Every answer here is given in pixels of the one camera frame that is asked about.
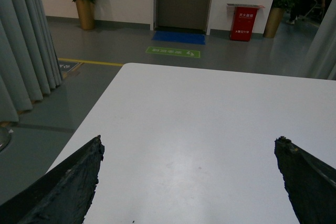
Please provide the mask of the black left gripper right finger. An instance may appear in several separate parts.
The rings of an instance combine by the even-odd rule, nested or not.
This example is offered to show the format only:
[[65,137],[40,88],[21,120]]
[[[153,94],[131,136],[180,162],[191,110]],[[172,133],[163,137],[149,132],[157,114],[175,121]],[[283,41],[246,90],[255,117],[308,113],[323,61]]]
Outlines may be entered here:
[[335,223],[335,168],[281,136],[275,140],[285,190],[300,223]]

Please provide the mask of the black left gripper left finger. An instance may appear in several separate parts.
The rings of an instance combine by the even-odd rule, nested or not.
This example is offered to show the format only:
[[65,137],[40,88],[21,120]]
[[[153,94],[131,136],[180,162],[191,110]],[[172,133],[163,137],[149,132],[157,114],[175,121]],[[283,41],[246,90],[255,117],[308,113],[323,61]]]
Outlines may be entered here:
[[1,205],[1,223],[83,223],[92,204],[104,146],[94,137]]

